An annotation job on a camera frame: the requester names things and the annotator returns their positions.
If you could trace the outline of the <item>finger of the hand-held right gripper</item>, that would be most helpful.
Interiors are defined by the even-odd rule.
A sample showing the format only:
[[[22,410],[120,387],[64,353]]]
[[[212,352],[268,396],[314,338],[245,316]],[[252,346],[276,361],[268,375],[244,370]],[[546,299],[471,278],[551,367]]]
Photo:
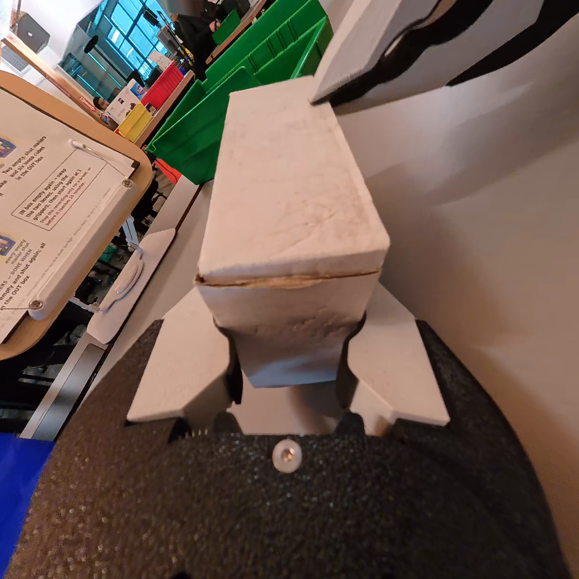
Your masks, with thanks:
[[[351,103],[431,47],[467,31],[492,1],[353,1],[314,76],[312,105]]]
[[[516,62],[578,14],[578,1],[492,1],[467,31],[431,47],[401,77],[344,105],[372,108],[455,86]]]

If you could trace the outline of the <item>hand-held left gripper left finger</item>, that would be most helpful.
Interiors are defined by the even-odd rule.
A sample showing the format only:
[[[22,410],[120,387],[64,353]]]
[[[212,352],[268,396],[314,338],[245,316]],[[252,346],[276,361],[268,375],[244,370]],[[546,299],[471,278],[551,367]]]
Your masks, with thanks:
[[[242,389],[235,344],[194,288],[163,317],[127,420],[182,418],[205,428],[241,403]]]

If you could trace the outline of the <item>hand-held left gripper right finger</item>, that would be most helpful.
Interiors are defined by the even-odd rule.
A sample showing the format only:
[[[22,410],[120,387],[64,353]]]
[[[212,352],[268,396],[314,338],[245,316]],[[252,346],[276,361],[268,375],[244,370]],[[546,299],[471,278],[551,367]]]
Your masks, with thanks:
[[[370,437],[383,437],[398,420],[450,421],[415,317],[380,284],[344,343],[336,392]]]

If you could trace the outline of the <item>white cardboard mailer box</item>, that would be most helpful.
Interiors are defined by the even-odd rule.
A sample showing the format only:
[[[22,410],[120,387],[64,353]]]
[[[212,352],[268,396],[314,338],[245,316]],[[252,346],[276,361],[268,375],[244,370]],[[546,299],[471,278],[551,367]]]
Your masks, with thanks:
[[[337,377],[390,238],[314,78],[229,96],[196,285],[253,387]]]

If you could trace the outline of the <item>blue plastic bin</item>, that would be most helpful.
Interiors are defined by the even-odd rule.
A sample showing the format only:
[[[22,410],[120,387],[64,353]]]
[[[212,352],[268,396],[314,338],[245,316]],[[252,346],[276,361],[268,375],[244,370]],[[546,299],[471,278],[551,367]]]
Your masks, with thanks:
[[[1,433],[1,578],[8,569],[53,441]]]

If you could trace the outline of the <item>green plastic bin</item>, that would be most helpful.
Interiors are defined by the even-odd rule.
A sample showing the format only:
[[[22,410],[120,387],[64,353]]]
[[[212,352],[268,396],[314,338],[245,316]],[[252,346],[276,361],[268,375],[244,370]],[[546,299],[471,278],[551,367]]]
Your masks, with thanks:
[[[207,68],[204,87],[238,68],[262,84],[313,75],[333,35],[319,1],[275,1]]]
[[[196,80],[149,142],[146,152],[194,184],[214,179],[230,93],[260,86],[248,65],[216,85]]]

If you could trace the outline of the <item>grey desk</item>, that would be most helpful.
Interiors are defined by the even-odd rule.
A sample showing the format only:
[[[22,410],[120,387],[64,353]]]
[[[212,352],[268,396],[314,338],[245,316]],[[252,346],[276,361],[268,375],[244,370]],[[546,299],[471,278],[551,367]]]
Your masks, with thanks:
[[[499,71],[339,117],[391,237],[384,284],[578,470],[578,16]]]

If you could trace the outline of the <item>instruction sheet on clipboard stand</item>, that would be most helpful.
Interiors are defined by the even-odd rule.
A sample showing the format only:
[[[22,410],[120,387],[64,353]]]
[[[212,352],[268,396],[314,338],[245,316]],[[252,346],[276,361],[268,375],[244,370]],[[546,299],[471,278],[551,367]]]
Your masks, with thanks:
[[[82,265],[78,266],[76,275],[64,288],[64,295],[57,302],[55,309],[48,314],[47,318],[37,321],[27,313],[22,318],[13,333],[1,342],[1,360],[18,356],[32,348],[43,337],[55,318],[62,311],[66,303],[71,299],[80,285],[81,281],[88,275],[97,258],[103,253],[114,234],[118,231],[124,221],[130,216],[132,210],[137,205],[152,181],[152,168],[147,156],[140,148],[125,140],[123,137],[114,134],[97,121],[58,100],[57,98],[40,90],[36,86],[25,80],[1,71],[1,89],[4,89],[14,96],[24,100],[26,103],[45,112],[54,119],[65,123],[67,126],[89,137],[94,141],[109,147],[123,155],[138,161],[139,167],[134,171],[131,179],[123,184],[131,188],[123,195],[117,207],[114,217],[109,219],[97,236],[96,246],[89,250],[87,258]]]

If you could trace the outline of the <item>red plastic bin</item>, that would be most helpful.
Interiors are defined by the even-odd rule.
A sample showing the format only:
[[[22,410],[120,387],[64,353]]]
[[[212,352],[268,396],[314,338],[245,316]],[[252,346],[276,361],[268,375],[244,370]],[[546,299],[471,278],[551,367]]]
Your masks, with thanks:
[[[171,62],[143,96],[141,104],[144,107],[150,105],[155,108],[155,110],[161,109],[183,79],[184,74],[181,72],[176,62]]]

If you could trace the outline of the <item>printed instruction sheet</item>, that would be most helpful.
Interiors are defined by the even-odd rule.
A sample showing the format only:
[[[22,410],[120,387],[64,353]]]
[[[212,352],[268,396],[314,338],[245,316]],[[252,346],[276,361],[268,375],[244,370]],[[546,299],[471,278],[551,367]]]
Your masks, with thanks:
[[[55,309],[138,167],[1,89],[1,342]]]

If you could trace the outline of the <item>yellow plastic bin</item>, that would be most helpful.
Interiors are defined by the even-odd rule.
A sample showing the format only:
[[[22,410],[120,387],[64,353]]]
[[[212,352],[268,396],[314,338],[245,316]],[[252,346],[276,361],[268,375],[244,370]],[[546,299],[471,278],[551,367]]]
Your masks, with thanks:
[[[146,107],[141,103],[136,104],[115,133],[134,143],[152,120],[153,115]]]

